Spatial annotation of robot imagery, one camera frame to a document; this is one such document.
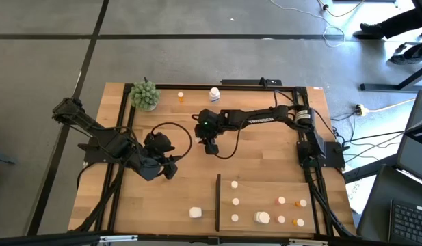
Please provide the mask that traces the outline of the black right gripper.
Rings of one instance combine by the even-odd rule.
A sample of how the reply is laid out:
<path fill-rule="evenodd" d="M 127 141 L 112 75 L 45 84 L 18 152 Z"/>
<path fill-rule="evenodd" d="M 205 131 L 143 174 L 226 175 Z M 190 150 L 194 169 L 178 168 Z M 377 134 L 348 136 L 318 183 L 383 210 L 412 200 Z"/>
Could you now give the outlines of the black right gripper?
<path fill-rule="evenodd" d="M 197 121 L 194 133 L 199 139 L 198 143 L 205 146 L 205 153 L 218 154 L 219 148 L 215 139 L 222 133 L 220 124 L 223 122 L 224 116 L 221 113 L 203 109 L 199 114 L 193 114 L 192 119 Z"/>

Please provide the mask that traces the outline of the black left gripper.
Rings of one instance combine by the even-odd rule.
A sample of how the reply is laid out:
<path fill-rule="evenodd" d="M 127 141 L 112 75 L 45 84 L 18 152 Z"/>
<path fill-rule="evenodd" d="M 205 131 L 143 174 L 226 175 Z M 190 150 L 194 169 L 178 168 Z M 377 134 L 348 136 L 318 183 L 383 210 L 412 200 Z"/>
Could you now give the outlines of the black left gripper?
<path fill-rule="evenodd" d="M 176 162 L 182 156 L 166 156 L 167 152 L 175 149 L 171 141 L 163 133 L 147 134 L 144 144 L 135 139 L 137 164 L 135 172 L 144 180 L 154 180 L 159 176 L 173 179 L 176 174 Z"/>

